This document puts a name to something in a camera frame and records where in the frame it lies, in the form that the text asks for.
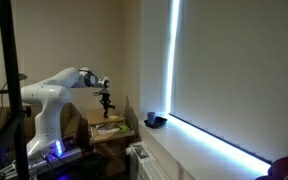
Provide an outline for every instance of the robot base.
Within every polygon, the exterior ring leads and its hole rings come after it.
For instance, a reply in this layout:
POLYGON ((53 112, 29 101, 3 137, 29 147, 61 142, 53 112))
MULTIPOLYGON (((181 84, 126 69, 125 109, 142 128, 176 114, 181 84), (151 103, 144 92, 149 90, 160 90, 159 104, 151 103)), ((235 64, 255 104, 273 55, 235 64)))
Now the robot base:
MULTIPOLYGON (((60 157, 61 160, 56 159, 55 157, 50 156, 50 163, 52 164, 53 169, 58 168, 60 166, 65 165, 65 162, 69 163, 74 160, 77 160, 82 157, 82 152, 79 148, 64 152, 64 154, 60 157)), ((0 179, 3 180, 16 180, 17 173, 14 170, 14 165, 11 164, 2 170, 0 170, 0 179)), ((29 172, 31 179, 37 179, 36 176, 43 174, 45 172, 50 171, 47 162, 45 160, 34 164, 29 167, 29 172)))

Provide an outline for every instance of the window sill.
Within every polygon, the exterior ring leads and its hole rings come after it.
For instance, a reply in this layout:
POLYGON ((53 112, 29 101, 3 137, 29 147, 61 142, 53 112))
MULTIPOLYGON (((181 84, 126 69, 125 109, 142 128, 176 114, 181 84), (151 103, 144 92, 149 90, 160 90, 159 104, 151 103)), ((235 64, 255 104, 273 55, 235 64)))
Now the window sill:
POLYGON ((194 131, 197 131, 195 128, 172 116, 164 117, 168 121, 160 129, 148 128, 144 121, 140 121, 140 124, 195 179, 254 180, 266 175, 269 165, 265 165, 261 172, 253 170, 247 164, 200 141, 194 135, 194 131))

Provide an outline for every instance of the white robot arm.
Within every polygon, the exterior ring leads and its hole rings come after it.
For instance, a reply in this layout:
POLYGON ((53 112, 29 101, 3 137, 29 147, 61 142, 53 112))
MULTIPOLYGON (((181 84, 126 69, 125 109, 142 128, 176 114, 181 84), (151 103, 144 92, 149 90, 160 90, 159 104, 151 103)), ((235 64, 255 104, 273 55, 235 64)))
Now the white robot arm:
POLYGON ((43 109, 35 117, 36 134, 27 144, 29 161, 36 161, 41 154, 61 156, 65 147, 62 142, 60 114, 63 106, 70 100, 70 88, 102 88, 95 95, 102 95, 104 116, 107 117, 110 105, 108 77, 98 79, 88 68, 67 68, 55 76, 21 89, 22 100, 28 104, 42 104, 43 109))

